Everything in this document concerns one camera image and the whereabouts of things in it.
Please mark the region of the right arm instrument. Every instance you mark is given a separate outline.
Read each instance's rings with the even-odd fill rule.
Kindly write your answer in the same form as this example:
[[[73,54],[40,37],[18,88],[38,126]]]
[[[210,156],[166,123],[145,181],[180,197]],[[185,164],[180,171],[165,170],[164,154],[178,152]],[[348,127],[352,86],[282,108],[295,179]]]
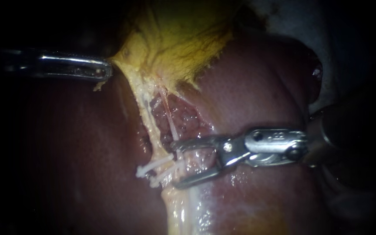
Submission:
[[[289,128],[250,128],[242,134],[223,138],[217,148],[217,168],[237,165],[281,166],[300,162],[308,152],[304,131]]]

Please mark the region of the right arm instrument jaw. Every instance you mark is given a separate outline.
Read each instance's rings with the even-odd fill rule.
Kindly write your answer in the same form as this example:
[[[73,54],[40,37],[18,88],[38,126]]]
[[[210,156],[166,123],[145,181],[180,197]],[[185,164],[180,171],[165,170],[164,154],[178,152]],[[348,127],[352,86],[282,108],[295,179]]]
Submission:
[[[172,151],[185,152],[198,149],[213,149],[217,150],[225,142],[230,141],[231,138],[222,135],[206,136],[201,138],[191,138],[185,140],[177,140],[170,143]]]
[[[225,175],[228,175],[234,172],[239,165],[243,165],[244,161],[236,162],[232,165],[224,166],[224,167],[211,167],[207,170],[204,170],[200,173],[194,174],[185,174],[181,176],[178,181],[173,181],[172,186],[178,190],[185,190],[188,188],[192,188],[201,184],[204,184],[209,181],[216,180],[217,178],[221,178]]]

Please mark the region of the left arm instrument jaw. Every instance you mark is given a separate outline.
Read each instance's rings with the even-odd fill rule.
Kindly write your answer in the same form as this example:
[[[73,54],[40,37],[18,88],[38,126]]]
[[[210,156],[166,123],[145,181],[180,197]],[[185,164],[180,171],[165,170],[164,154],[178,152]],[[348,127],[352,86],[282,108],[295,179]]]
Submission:
[[[103,82],[113,75],[106,59],[35,48],[3,49],[2,70],[16,77],[90,82]]]

